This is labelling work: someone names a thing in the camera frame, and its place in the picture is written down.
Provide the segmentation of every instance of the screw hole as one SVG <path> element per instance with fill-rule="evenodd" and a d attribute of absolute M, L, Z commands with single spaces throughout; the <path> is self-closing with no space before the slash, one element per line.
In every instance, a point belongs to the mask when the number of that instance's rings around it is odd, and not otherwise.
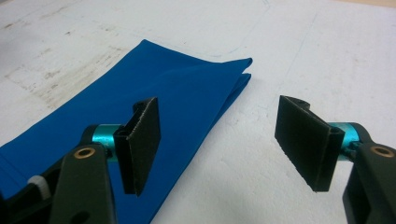
<path fill-rule="evenodd" d="M 379 156 L 388 158 L 392 158 L 395 156 L 394 152 L 385 147 L 372 147 L 371 150 Z"/>
<path fill-rule="evenodd" d="M 84 148 L 80 149 L 79 151 L 77 151 L 74 154 L 74 156 L 77 159 L 85 159 L 85 158 L 89 158 L 94 153 L 95 153 L 95 149 L 93 149 L 92 147 L 84 147 Z"/>
<path fill-rule="evenodd" d="M 90 214 L 86 211 L 81 211 L 70 219 L 70 224 L 82 224 L 86 222 L 88 218 L 90 218 Z"/>

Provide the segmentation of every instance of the blue cloth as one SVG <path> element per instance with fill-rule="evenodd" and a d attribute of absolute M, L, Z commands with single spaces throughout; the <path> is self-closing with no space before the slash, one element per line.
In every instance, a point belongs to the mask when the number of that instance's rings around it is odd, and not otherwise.
<path fill-rule="evenodd" d="M 119 167 L 109 164 L 119 223 L 149 223 L 248 84 L 250 75 L 243 72 L 251 62 L 210 63 L 143 40 L 105 75 L 0 148 L 0 190 L 6 198 L 15 194 L 71 150 L 88 125 L 125 123 L 135 102 L 157 96 L 162 140 L 139 198 L 123 194 Z"/>

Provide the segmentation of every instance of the folded blue fabric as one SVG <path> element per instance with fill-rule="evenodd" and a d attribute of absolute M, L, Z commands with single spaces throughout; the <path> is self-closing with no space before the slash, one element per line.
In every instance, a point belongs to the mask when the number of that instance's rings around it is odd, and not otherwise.
<path fill-rule="evenodd" d="M 84 91 L 0 148 L 0 190 L 10 197 L 74 148 L 88 125 L 125 123 L 134 103 L 157 96 L 162 139 L 141 196 L 125 195 L 118 165 L 108 166 L 119 223 L 149 223 L 248 84 L 250 75 L 243 72 L 251 62 L 210 63 L 143 40 Z"/>

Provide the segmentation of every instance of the scratched white surface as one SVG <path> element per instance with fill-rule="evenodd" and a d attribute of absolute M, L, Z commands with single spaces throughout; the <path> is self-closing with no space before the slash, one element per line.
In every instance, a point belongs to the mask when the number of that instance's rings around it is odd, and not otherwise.
<path fill-rule="evenodd" d="M 396 9 L 325 0 L 0 3 L 0 145 L 103 75 L 143 38 L 252 79 L 153 223 L 346 223 L 351 164 L 314 193 L 274 138 L 280 94 L 396 147 Z"/>

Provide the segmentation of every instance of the teal metal joint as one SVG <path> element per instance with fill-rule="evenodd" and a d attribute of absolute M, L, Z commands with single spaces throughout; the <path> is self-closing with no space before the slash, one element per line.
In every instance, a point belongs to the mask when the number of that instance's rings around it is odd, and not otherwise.
<path fill-rule="evenodd" d="M 358 132 L 350 123 L 330 122 L 329 125 L 339 128 L 345 132 L 338 160 L 350 161 L 353 154 L 356 153 L 356 145 L 360 142 Z"/>
<path fill-rule="evenodd" d="M 111 156 L 107 158 L 107 161 L 118 161 L 113 133 L 119 127 L 121 127 L 119 124 L 101 124 L 96 127 L 93 133 L 92 141 L 102 144 L 109 154 L 111 154 Z"/>

